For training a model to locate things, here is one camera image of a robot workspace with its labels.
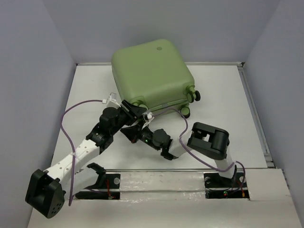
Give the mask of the green hard-shell suitcase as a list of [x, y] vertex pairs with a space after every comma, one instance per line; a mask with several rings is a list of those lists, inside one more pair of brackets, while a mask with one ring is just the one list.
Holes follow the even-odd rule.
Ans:
[[120, 98], [133, 105], [155, 113], [173, 107], [189, 118], [189, 105], [200, 100], [193, 75], [167, 39], [122, 48], [111, 65]]

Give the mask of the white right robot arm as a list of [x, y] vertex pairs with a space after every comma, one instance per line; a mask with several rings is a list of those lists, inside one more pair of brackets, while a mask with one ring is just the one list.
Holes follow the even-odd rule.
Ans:
[[237, 168], [228, 153], [229, 133], [223, 129], [196, 122], [189, 130], [188, 126], [178, 139], [172, 139], [164, 129], [151, 131], [148, 126], [140, 124], [125, 127], [120, 132], [131, 143], [141, 141], [153, 149], [160, 151], [161, 156], [169, 161], [196, 151], [215, 161], [218, 180], [223, 186], [233, 188], [237, 182]]

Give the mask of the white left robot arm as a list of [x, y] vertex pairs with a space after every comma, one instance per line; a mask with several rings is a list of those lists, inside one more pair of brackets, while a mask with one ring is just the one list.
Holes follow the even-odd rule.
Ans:
[[37, 169], [32, 173], [25, 201], [46, 218], [54, 217], [63, 207], [65, 195], [73, 197], [76, 172], [105, 151], [125, 125], [131, 126], [137, 121], [146, 123], [151, 118], [152, 114], [144, 107], [125, 100], [121, 104], [113, 101], [80, 145], [72, 147], [70, 154], [44, 171]]

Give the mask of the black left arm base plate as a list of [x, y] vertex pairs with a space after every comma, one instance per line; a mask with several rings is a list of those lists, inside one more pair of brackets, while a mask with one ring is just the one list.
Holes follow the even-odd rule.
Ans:
[[120, 199], [119, 173], [106, 173], [98, 177], [97, 182], [75, 195], [80, 200], [119, 200]]

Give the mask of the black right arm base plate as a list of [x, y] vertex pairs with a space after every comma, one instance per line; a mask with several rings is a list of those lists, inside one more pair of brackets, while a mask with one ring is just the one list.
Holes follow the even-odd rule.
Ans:
[[221, 177], [218, 173], [204, 173], [206, 199], [249, 199], [246, 180], [242, 172], [233, 179]]

